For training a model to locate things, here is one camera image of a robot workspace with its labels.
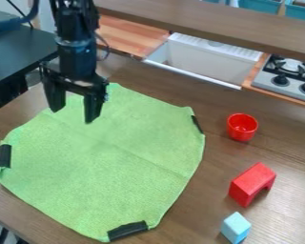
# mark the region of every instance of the red arch block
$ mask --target red arch block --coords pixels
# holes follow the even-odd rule
[[[229,196],[242,207],[248,207],[254,197],[262,190],[269,190],[276,174],[262,163],[256,163],[231,182]]]

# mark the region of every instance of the blue block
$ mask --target blue block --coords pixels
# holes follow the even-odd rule
[[[237,244],[247,237],[250,229],[251,223],[239,212],[235,212],[224,220],[221,233],[233,244]]]

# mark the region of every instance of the wooden table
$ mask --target wooden table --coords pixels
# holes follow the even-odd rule
[[[305,108],[134,61],[111,81],[178,106],[191,106],[206,134],[200,166],[160,225],[115,243],[225,244],[227,240],[219,234],[221,221],[239,211],[253,224],[244,243],[305,244]],[[45,107],[40,86],[8,104],[0,111],[0,139]],[[251,143],[227,137],[225,121],[232,112],[247,112],[259,120],[259,132]],[[229,184],[258,161],[270,166],[278,177],[268,194],[262,193],[243,209],[227,196]],[[30,244],[97,243],[58,224],[1,186],[0,222]]]

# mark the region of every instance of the red bowl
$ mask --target red bowl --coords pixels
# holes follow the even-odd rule
[[[257,120],[248,114],[234,113],[227,119],[227,132],[236,141],[250,141],[257,128]]]

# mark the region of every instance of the wire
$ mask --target wire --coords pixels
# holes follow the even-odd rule
[[[103,36],[101,36],[97,32],[95,32],[95,35],[96,35],[96,38],[98,40],[102,41],[106,46],[106,54],[102,58],[100,58],[100,57],[97,58],[98,61],[104,61],[105,59],[107,59],[110,56],[111,47],[110,47],[109,43],[103,38]]]
[[[14,7],[15,10],[17,10],[21,16],[23,16],[24,18],[26,18],[25,13],[23,13],[11,0],[7,0],[8,3],[10,3],[11,6]],[[31,23],[31,21],[28,21],[28,23],[30,24],[30,27],[33,29],[33,25]]]
[[[39,0],[33,0],[33,5],[30,10],[30,13],[26,15],[24,18],[12,18],[9,20],[0,21],[0,29],[2,31],[14,29],[23,23],[30,22],[34,17],[36,17],[38,13]]]

